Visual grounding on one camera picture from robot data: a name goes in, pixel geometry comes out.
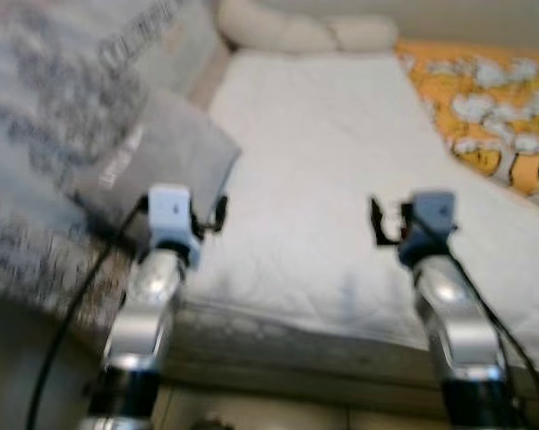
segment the quilted mattress surface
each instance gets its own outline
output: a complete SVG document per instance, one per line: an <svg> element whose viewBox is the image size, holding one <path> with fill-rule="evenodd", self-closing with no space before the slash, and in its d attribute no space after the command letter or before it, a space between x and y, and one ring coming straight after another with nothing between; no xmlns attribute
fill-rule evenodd
<svg viewBox="0 0 539 430"><path fill-rule="evenodd" d="M392 54L245 51L210 113L243 148L186 297L315 333L425 348L409 274L373 245L415 190L458 198L451 246L539 367L539 207L455 161Z"/></svg>

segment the pillow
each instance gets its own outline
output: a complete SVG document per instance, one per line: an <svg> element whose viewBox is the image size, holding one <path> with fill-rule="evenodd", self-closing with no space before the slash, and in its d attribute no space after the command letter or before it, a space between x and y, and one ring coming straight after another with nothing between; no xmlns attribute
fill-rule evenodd
<svg viewBox="0 0 539 430"><path fill-rule="evenodd" d="M74 200L91 214L91 227L104 232L117 227L152 184L184 184L198 218L206 220L238 155L200 110L175 95L153 93L124 143L76 175ZM146 222L139 219L128 233L146 241Z"/></svg>
<svg viewBox="0 0 539 430"><path fill-rule="evenodd" d="M256 0L223 0L218 23L238 45L288 53L391 49L398 38L397 25L382 16L319 19L283 12Z"/></svg>

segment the wall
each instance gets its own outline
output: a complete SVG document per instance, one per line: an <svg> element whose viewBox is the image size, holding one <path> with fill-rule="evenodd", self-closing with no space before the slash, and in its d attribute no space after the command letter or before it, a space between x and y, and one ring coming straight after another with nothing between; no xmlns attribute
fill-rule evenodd
<svg viewBox="0 0 539 430"><path fill-rule="evenodd" d="M0 300L0 430L24 428L32 384L51 336L50 324ZM96 376L97 363L79 345L64 346L47 383L38 430L76 427L86 407L82 388Z"/></svg>
<svg viewBox="0 0 539 430"><path fill-rule="evenodd" d="M539 47L539 0L263 0L290 11L383 13L411 39Z"/></svg>

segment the floor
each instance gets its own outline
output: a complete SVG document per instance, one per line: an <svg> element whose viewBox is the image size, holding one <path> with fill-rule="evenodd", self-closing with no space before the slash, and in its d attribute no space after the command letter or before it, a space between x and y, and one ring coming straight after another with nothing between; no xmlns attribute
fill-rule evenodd
<svg viewBox="0 0 539 430"><path fill-rule="evenodd" d="M0 299L0 430L25 428L33 384L53 334L49 321ZM82 389L97 370L98 360L68 338L48 378L37 430L76 428L86 409Z"/></svg>
<svg viewBox="0 0 539 430"><path fill-rule="evenodd" d="M392 417L294 400L189 389L162 389L155 409L156 430L189 430L204 418L219 418L235 430L445 430L446 423Z"/></svg>

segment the gray pillow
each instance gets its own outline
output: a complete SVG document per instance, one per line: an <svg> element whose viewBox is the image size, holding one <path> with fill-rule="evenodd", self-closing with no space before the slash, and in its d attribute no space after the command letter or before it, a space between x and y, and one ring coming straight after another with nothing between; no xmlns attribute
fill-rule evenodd
<svg viewBox="0 0 539 430"><path fill-rule="evenodd" d="M152 92L124 143L92 168L75 173L73 198L100 232L116 228L151 185L182 184L192 191L198 218L206 220L239 153L236 144L185 99ZM139 219L128 233L146 240L145 222Z"/></svg>

